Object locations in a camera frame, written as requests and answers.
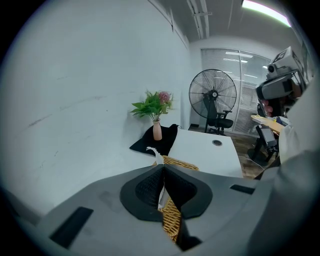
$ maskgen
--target chair seat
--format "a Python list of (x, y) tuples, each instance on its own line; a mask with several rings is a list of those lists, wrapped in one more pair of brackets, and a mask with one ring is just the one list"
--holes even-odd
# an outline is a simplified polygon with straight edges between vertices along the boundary
[[(217, 120), (217, 126), (218, 127), (230, 128), (233, 124), (234, 124), (234, 121), (232, 121), (230, 119), (219, 118)], [(208, 120), (208, 125), (215, 127), (216, 126), (216, 119), (209, 119)]]

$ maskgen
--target ceiling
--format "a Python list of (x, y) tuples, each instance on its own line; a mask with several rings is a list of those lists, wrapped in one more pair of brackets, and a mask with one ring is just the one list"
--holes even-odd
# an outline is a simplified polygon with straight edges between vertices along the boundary
[[(167, 11), (172, 9), (175, 22), (190, 42), (199, 40), (196, 24), (187, 0), (159, 1)], [(199, 12), (202, 12), (200, 0), (195, 1)], [(274, 0), (254, 1), (281, 12), (281, 8)], [(292, 46), (296, 52), (300, 51), (300, 43), (290, 27), (263, 13), (242, 8), (241, 3), (241, 0), (206, 0), (207, 10), (212, 12), (212, 15), (208, 16), (210, 37), (217, 35), (242, 37), (263, 42), (279, 49)], [(205, 39), (205, 19), (204, 17), (200, 19)]]

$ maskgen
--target white cable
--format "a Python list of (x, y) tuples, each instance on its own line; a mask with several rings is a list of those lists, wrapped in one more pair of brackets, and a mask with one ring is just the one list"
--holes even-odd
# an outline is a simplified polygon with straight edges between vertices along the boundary
[(250, 160), (251, 162), (254, 162), (257, 166), (260, 166), (260, 168), (261, 168), (262, 170), (265, 170), (265, 169), (263, 169), (263, 167), (262, 167), (260, 164), (256, 163), (255, 161), (253, 161), (253, 160), (250, 159), (250, 158), (247, 158), (247, 157), (244, 157), (244, 156), (238, 156), (238, 158), (248, 159), (248, 160)]

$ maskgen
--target white wall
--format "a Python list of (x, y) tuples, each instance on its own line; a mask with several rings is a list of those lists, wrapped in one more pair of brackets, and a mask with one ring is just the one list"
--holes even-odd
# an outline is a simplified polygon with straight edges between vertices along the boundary
[(95, 180), (152, 164), (128, 149), (152, 125), (131, 103), (146, 89), (173, 92), (161, 124), (187, 129), (190, 73), (189, 50), (147, 0), (47, 3), (2, 67), (2, 185), (43, 215)]
[[(296, 41), (294, 42), (294, 45), (295, 49), (299, 48), (299, 46), (297, 46), (296, 44)], [(208, 39), (194, 41), (189, 45), (192, 75), (193, 77), (195, 77), (199, 72), (203, 70), (201, 49), (216, 48), (240, 50), (260, 55), (272, 60), (278, 53), (289, 46), (291, 46), (290, 40), (287, 41), (287, 44), (279, 43), (279, 41), (274, 41), (273, 44), (266, 44), (249, 38), (227, 35), (216, 35)], [(200, 118), (201, 117), (192, 109), (190, 114), (190, 123), (199, 124)]]

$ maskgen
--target white tissue paper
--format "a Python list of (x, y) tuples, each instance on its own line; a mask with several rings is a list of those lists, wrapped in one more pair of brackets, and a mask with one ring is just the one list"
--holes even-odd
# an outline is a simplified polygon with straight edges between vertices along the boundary
[[(164, 158), (159, 154), (159, 152), (154, 147), (147, 146), (146, 150), (152, 150), (155, 153), (155, 161), (157, 165), (164, 164)], [(158, 209), (165, 207), (165, 204), (168, 198), (169, 198), (169, 194), (166, 191), (165, 186), (163, 186), (159, 196)]]

